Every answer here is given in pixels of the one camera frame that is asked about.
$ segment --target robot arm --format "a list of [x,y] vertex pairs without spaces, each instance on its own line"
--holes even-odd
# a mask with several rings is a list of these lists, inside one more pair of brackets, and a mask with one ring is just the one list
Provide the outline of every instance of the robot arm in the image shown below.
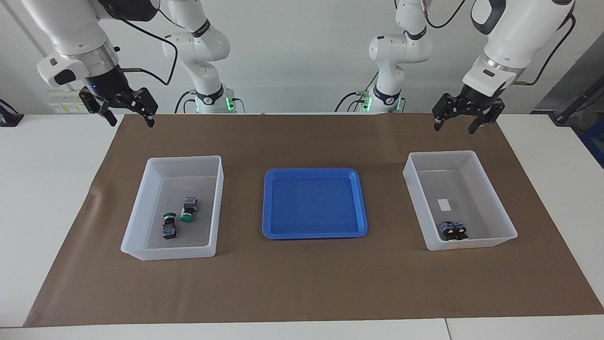
[[153,126],[157,103],[146,88],[130,88],[117,49],[98,20],[113,16],[148,21],[155,16],[159,0],[23,0],[23,4],[53,43],[54,51],[37,66],[49,85],[82,80],[86,86],[80,97],[90,113],[98,113],[115,126],[117,120],[109,108],[127,108]]
[[489,41],[463,78],[461,93],[444,94],[432,109],[435,130],[460,114],[476,116],[468,128],[471,134],[494,123],[505,108],[499,96],[566,23],[573,8],[574,0],[476,0],[472,23]]
[[[178,64],[189,74],[195,86],[196,111],[227,113],[235,110],[231,101],[234,91],[220,82],[211,61],[226,59],[231,45],[227,37],[215,29],[197,0],[167,0],[174,21],[188,32],[166,37],[178,47]],[[164,43],[164,54],[174,58],[174,50]]]
[[369,103],[364,105],[367,111],[395,110],[405,78],[399,64],[424,62],[432,55],[432,39],[426,35],[426,19],[420,0],[400,0],[396,22],[403,28],[403,34],[378,36],[369,45],[369,55],[377,63],[379,75],[369,94]]

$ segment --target translucent plastic container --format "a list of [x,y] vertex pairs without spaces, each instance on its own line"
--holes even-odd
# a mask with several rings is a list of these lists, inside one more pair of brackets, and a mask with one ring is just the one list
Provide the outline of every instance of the translucent plastic container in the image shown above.
[[[492,247],[518,236],[473,151],[411,153],[403,175],[429,250]],[[444,221],[462,222],[469,238],[446,241]]]
[[[139,260],[214,256],[223,179],[220,156],[149,159],[121,251]],[[198,199],[199,210],[185,223],[179,216],[189,196]],[[167,212],[177,214],[177,237],[171,240],[162,236]]]

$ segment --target brown table cover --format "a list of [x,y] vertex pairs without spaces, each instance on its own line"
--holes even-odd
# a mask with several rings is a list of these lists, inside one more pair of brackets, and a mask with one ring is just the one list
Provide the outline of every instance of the brown table cover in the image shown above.
[[[25,326],[604,313],[496,125],[469,136],[470,119],[437,133],[426,114],[156,120],[149,129],[138,116],[124,118]],[[518,238],[428,251],[403,167],[410,152],[467,149],[478,154]],[[139,261],[121,253],[147,159],[194,155],[223,159],[216,256]],[[359,172],[364,237],[263,236],[264,174],[302,167]]]

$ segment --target green lid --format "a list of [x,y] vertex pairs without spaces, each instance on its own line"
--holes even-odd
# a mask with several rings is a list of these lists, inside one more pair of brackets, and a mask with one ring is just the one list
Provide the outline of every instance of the green lid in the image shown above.
[[189,213],[184,213],[181,215],[181,221],[191,223],[193,222],[193,216]]

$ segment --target white tabletop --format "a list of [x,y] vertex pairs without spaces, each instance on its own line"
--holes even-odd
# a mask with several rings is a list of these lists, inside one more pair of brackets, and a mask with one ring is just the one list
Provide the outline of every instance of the white tabletop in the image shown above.
[[[546,116],[499,119],[533,186],[604,301],[604,170]],[[0,327],[20,327],[116,129],[95,116],[26,116],[0,129]],[[600,339],[604,316],[2,329],[1,339]]]

